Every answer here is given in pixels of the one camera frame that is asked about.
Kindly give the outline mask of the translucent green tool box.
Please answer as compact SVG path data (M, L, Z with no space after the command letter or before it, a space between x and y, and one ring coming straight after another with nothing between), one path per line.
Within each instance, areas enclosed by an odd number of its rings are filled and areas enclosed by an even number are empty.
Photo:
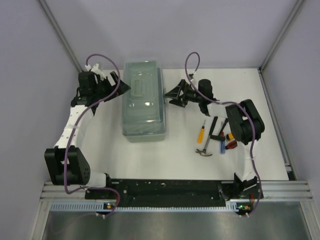
M123 82L130 90L122 96L122 134L132 143L163 141L166 110L162 69L157 61L127 62Z

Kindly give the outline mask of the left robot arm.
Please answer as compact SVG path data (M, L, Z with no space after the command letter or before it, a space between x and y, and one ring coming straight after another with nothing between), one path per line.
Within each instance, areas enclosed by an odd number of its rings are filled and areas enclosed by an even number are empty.
M56 186L78 185L93 187L102 198L114 191L107 173L91 169L82 153L84 137L100 103L117 98L130 90L118 73L110 72L115 84L99 72L83 71L78 74L79 86L70 104L68 121L54 147L44 152L51 182Z

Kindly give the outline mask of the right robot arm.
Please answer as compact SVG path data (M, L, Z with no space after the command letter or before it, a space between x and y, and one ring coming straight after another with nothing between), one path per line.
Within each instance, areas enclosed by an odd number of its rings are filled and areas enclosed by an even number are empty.
M245 198L256 186L260 186L260 175L255 165L255 145L265 131L265 124L251 99L240 103L221 102L214 97L211 81L201 79L195 85L182 79L177 86L165 94L169 103L185 108L189 102L197 103L200 111L208 117L227 120L230 133L236 141L237 165L230 190L223 189L228 198Z

